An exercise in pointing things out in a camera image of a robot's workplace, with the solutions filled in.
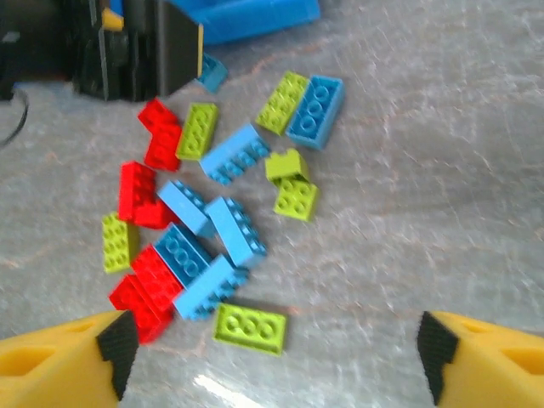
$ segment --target gray countertop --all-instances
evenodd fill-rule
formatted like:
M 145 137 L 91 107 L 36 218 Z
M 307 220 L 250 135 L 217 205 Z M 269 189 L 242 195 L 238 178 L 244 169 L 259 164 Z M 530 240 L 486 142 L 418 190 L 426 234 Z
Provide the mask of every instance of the gray countertop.
M 252 120 L 286 70 L 341 77 L 315 221 L 273 212 L 263 163 L 231 187 L 195 163 L 173 178 L 240 200 L 269 248 L 237 301 L 290 316 L 280 358 L 175 320 L 138 353 L 121 406 L 432 406 L 417 357 L 423 310 L 541 331 L 544 11 L 540 0 L 325 0 L 321 21 L 208 52 L 229 67 L 216 142 Z M 24 132 L 0 152 L 0 337 L 111 309 L 101 217 L 119 166 L 142 160 L 141 105 L 27 87 Z M 0 128 L 15 109 L 0 110 Z M 287 138 L 265 135 L 274 150 Z M 145 231 L 144 242 L 158 236 Z

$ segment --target light blue lego brick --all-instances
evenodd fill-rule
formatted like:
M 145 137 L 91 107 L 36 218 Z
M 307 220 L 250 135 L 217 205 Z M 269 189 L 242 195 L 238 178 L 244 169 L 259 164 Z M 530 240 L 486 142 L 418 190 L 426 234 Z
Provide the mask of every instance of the light blue lego brick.
M 232 296 L 247 281 L 247 269 L 236 268 L 227 257 L 219 255 L 175 300 L 181 317 L 201 320 L 209 317 L 219 303 Z
M 215 94 L 219 89 L 219 85 L 223 83 L 228 75 L 227 68 L 218 59 L 206 53 L 202 55 L 202 75 L 200 75 L 197 81 L 208 92 Z
M 248 123 L 209 151 L 201 158 L 200 164 L 202 171 L 210 179 L 228 185 L 269 154 L 270 147 L 259 136 L 255 127 Z
M 319 0 L 170 0 L 204 26 L 204 44 L 260 36 L 320 18 Z
M 205 211 L 236 266 L 254 268 L 263 261 L 266 247 L 258 239 L 258 232 L 239 202 L 218 197 L 206 206 Z
M 159 197 L 193 234 L 205 238 L 215 235 L 213 223 L 204 213 L 204 199 L 189 186 L 181 181 L 168 181 L 159 191 Z
M 343 81 L 312 76 L 286 134 L 299 145 L 322 150 L 345 97 Z
M 212 262 L 212 257 L 185 227 L 171 224 L 153 247 L 178 278 L 188 288 Z

